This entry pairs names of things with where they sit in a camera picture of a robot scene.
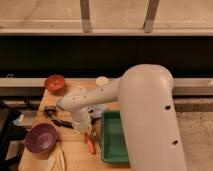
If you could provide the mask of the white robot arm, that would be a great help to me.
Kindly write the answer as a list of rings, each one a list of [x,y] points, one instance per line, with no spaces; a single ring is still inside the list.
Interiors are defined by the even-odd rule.
[[[168,69],[140,64],[104,86],[80,95],[66,94],[57,106],[78,121],[84,107],[117,102],[132,171],[187,171],[173,87]]]

